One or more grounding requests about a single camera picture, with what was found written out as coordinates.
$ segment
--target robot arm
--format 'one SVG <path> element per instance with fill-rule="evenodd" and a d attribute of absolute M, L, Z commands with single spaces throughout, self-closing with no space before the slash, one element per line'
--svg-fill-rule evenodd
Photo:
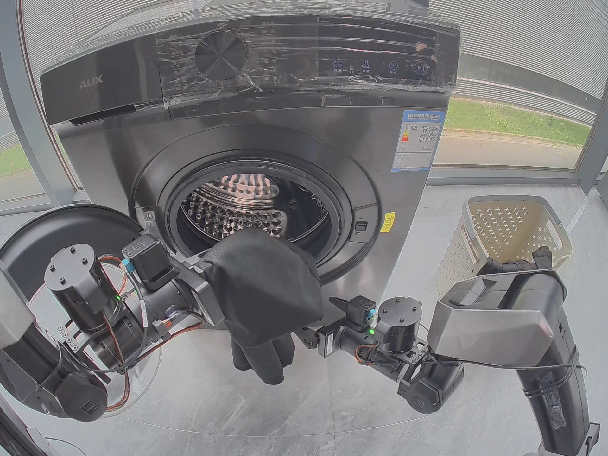
<path fill-rule="evenodd" d="M 18 287 L 0 275 L 0 383 L 15 398 L 46 414 L 94 421 L 108 408 L 107 374 L 124 373 L 169 341 L 168 321 L 193 315 L 216 325 L 224 319 L 197 256 L 177 262 L 148 233 L 123 255 L 134 286 L 129 293 L 117 293 L 88 245 L 51 259 L 45 283 L 69 313 L 59 342 L 41 330 Z M 391 378 L 423 414 L 445 405 L 463 381 L 465 362 L 515 369 L 541 431 L 539 452 L 587 455 L 599 425 L 589 423 L 565 298 L 553 270 L 482 275 L 457 283 L 437 302 L 428 341 L 418 337 L 422 305 L 410 297 L 385 300 L 379 308 L 360 295 L 333 297 L 345 317 L 296 335 L 323 357 L 343 350 Z"/>
<path fill-rule="evenodd" d="M 343 350 L 398 383 L 422 414 L 439 410 L 464 378 L 463 363 L 517 371 L 542 436 L 539 453 L 587 455 L 598 440 L 554 270 L 482 275 L 457 283 L 435 308 L 428 342 L 418 338 L 421 303 L 332 298 L 346 316 L 297 334 L 324 357 Z"/>
<path fill-rule="evenodd" d="M 36 323 L 18 286 L 0 269 L 0 382 L 16 399 L 45 414 L 94 421 L 108 408 L 108 373 L 132 368 L 171 339 L 167 320 L 223 320 L 194 265 L 198 258 L 179 263 L 148 234 L 123 254 L 124 274 L 135 288 L 120 295 L 90 246 L 73 245 L 51 259 L 45 284 L 69 315 L 58 329 L 59 341 Z M 107 369 L 97 367 L 88 347 Z"/>

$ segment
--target qr code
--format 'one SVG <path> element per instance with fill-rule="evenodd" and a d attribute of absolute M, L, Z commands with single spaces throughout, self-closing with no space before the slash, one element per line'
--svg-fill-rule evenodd
<path fill-rule="evenodd" d="M 437 140 L 439 125 L 423 125 L 419 142 L 434 142 Z"/>

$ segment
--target control knob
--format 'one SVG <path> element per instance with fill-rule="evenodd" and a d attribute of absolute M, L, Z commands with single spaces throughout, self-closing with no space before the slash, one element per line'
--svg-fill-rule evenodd
<path fill-rule="evenodd" d="M 194 63 L 198 71 L 214 81 L 224 81 L 237 75 L 245 64 L 245 43 L 230 30 L 216 30 L 196 47 Z"/>

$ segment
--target building facade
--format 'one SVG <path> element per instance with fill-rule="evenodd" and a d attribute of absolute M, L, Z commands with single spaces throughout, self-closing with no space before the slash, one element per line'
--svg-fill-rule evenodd
<path fill-rule="evenodd" d="M 608 0 L 430 0 L 463 33 L 458 93 L 591 125 L 608 76 Z"/>

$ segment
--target aux logo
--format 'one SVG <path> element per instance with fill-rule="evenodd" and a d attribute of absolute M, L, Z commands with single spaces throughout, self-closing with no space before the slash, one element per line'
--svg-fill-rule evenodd
<path fill-rule="evenodd" d="M 95 76 L 92 79 L 87 79 L 86 81 L 81 81 L 80 82 L 80 89 L 84 88 L 84 87 L 90 87 L 90 86 L 95 86 L 97 83 L 102 83 L 102 75 L 100 74 L 99 76 Z"/>

